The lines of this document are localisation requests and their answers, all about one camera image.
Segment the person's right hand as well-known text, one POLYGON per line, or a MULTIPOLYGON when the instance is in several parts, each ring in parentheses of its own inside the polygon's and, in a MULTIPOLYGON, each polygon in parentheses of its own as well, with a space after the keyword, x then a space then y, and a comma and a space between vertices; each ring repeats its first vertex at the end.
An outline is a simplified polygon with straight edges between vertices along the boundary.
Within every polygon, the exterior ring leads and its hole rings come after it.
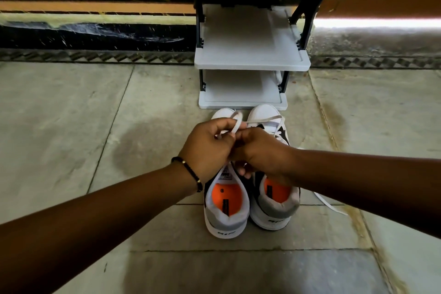
POLYGON ((263 172, 281 185, 306 187, 299 176, 299 159, 304 154, 303 149, 285 145, 265 131, 263 148, 264 168, 256 172, 263 172))

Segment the person's left hand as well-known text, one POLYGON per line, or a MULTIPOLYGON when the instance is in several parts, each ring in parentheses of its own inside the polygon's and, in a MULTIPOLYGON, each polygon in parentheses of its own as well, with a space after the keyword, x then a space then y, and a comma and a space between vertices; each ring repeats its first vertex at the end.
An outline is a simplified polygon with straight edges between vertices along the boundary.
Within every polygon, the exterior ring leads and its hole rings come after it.
POLYGON ((207 121, 197 124, 184 143, 179 157, 191 168, 202 184, 211 180, 227 163, 229 153, 209 153, 207 121))

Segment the white shoelace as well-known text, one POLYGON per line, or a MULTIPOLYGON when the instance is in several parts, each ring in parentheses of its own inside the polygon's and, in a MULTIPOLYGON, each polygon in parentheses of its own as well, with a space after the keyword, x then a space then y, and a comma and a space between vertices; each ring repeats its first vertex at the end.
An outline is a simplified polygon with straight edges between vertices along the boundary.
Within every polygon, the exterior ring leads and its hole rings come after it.
MULTIPOLYGON (((286 133, 284 118, 277 110, 266 111, 261 110, 267 108, 266 106, 255 107, 249 114, 247 119, 247 127, 258 127, 265 130, 268 134, 274 136, 283 144, 289 145, 289 139, 286 133)), ((211 119, 230 118, 239 121, 244 121, 243 114, 240 111, 235 111, 230 108, 222 108, 217 110, 211 119)))
POLYGON ((341 202, 307 189, 300 189, 300 203, 306 206, 324 206, 333 212, 349 216, 347 212, 338 208, 343 205, 341 202))

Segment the person's right forearm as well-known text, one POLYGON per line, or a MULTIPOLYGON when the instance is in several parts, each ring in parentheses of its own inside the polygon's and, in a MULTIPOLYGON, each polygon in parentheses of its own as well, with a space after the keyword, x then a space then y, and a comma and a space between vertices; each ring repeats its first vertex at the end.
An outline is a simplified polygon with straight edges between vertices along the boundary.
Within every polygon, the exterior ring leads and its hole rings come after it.
POLYGON ((292 149, 299 185, 441 239, 441 159, 292 149))

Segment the person's left forearm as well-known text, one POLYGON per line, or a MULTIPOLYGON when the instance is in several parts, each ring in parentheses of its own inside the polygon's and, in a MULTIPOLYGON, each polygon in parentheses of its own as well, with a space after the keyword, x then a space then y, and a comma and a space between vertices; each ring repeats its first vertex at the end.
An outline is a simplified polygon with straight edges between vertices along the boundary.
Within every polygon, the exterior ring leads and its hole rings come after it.
POLYGON ((52 293, 197 191, 174 162, 0 225, 0 294, 52 293))

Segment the white grey sneaker orange insole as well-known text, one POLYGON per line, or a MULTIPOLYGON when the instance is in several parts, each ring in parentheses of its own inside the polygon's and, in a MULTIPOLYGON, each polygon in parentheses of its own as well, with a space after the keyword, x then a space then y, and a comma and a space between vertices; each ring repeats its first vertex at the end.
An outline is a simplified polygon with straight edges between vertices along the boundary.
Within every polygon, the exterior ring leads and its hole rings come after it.
POLYGON ((204 217, 208 231, 217 238, 232 239, 246 228, 250 199, 243 177, 232 162, 226 163, 204 186, 204 217))
MULTIPOLYGON (((248 116, 248 126, 265 130, 279 142, 289 146, 284 117, 269 104, 254 107, 248 116)), ((283 229, 300 206, 301 190, 284 186, 270 180, 261 171, 253 173, 248 188, 250 194, 250 217, 264 230, 283 229)))

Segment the grey plastic shoe rack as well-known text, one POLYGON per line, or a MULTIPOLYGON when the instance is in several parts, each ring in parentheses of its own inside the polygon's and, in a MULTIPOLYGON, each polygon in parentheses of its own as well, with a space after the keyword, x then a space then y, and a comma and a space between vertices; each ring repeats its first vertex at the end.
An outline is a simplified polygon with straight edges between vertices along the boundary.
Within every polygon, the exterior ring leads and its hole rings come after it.
POLYGON ((286 110, 290 72, 307 72, 306 48, 323 0, 194 0, 201 109, 286 110))

